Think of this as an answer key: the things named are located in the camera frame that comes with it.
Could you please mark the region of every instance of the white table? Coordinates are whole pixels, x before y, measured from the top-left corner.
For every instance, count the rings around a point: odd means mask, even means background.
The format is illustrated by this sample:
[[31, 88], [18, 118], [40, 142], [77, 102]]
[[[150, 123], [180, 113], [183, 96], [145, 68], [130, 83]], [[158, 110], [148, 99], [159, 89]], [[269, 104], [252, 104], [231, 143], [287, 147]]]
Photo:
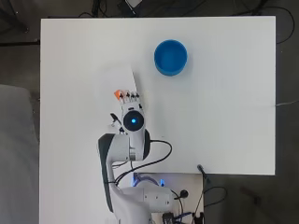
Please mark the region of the white table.
[[[197, 173], [201, 163], [213, 174], [273, 175], [275, 36], [273, 17], [43, 20], [40, 223], [113, 218], [96, 142], [115, 103], [98, 92], [111, 85], [103, 70], [120, 63], [135, 73], [151, 137], [174, 147], [144, 172]], [[176, 77], [153, 63], [169, 38], [189, 54]], [[165, 148], [154, 146], [147, 161]]]

